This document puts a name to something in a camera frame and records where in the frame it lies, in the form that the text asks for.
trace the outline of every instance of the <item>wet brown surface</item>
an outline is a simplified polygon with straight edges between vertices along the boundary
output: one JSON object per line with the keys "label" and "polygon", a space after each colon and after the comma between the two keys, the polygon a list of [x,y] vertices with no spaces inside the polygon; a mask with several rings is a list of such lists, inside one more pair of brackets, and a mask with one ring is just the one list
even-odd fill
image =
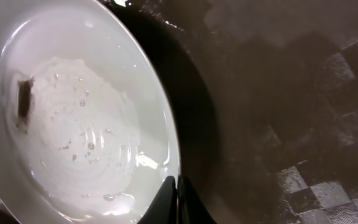
{"label": "wet brown surface", "polygon": [[358,223],[358,1],[104,3],[164,82],[218,223]]}

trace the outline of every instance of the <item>water bubble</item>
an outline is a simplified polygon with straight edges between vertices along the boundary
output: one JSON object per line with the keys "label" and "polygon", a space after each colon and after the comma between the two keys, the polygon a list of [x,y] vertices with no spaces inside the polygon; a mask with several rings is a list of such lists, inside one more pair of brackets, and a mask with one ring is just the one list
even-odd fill
{"label": "water bubble", "polygon": [[91,150],[94,149],[94,144],[92,142],[88,144],[88,149],[91,149]]}
{"label": "water bubble", "polygon": [[103,199],[105,199],[108,202],[111,202],[112,200],[114,200],[114,197],[109,194],[106,194],[106,195],[103,195]]}

